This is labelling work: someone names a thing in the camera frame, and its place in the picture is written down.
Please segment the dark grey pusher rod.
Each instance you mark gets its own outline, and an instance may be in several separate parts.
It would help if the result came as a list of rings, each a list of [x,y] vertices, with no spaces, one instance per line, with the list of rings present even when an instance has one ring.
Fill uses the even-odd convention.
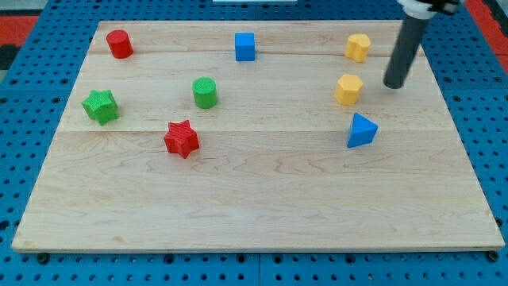
[[[403,87],[428,24],[429,19],[406,15],[383,77],[386,87],[390,89]]]

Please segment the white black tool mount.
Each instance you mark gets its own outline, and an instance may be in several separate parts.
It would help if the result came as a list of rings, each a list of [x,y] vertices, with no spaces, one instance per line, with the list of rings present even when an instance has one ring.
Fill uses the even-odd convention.
[[[457,12],[464,0],[397,0],[406,15],[419,19],[429,20],[436,14],[453,15]]]

